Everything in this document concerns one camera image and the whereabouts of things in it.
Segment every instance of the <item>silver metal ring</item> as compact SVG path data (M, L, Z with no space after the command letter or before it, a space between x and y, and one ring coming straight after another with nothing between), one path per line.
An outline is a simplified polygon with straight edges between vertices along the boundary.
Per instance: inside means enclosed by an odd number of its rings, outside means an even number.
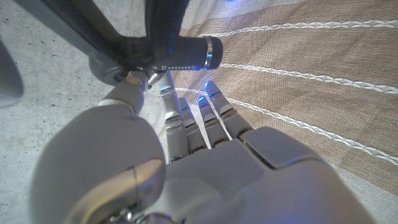
M213 43L211 42L211 37L205 37L205 40L207 43L207 55L203 69L208 70L210 68L211 59L213 58Z

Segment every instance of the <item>black cylindrical handle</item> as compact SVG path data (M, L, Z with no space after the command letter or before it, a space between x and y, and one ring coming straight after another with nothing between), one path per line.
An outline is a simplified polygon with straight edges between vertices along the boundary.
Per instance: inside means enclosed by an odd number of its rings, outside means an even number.
M223 58L223 44L220 39L211 37L211 48L205 38L179 37L177 45L167 58L156 58L151 65L157 70L199 70L218 68Z

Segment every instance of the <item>beige fabric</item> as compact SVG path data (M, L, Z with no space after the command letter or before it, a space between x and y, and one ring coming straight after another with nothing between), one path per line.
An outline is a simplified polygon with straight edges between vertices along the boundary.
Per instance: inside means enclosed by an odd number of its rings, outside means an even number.
M181 33L220 34L298 22L383 23L398 19L397 12L397 1L308 1L210 19ZM227 66L209 72L175 72L175 84L189 89L178 94L195 103L199 94L192 90L203 90L207 80L214 80L229 98L360 143L363 148L349 147L297 123L276 119L247 105L234 105L255 128L279 129L317 151L326 161L398 195L398 166L365 152L366 147L371 147L391 158L398 156L397 36L397 28L364 26L250 30L221 35L225 65L327 75L337 83ZM343 85L339 78L368 84L364 84L366 88ZM372 87L377 85L393 91L380 92Z

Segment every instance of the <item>metal spring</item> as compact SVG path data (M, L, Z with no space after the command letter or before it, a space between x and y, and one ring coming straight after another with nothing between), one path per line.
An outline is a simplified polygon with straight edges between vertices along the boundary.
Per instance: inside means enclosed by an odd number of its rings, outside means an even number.
M156 72L153 70L146 71L146 74L148 76L148 85L150 85L150 86L154 85L157 81L159 81L164 76L164 74L166 74L166 72L169 72L169 71L168 70L161 71L161 72Z

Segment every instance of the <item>fingertip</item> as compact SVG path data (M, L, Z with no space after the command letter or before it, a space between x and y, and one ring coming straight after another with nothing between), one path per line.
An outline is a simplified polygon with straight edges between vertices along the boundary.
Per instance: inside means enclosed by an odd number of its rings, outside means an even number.
M180 104L181 111L185 110L186 108L189 108L188 102L184 97L180 97L178 99L178 103Z
M207 102L207 99L204 96L199 96L199 98L198 98L198 106L199 106L199 108L202 108L202 107L204 107L204 106L206 106L208 104L209 104L209 102Z
M206 82L205 91L207 92L207 95L209 97L212 97L212 96L216 95L217 93L220 93L220 89L213 81Z

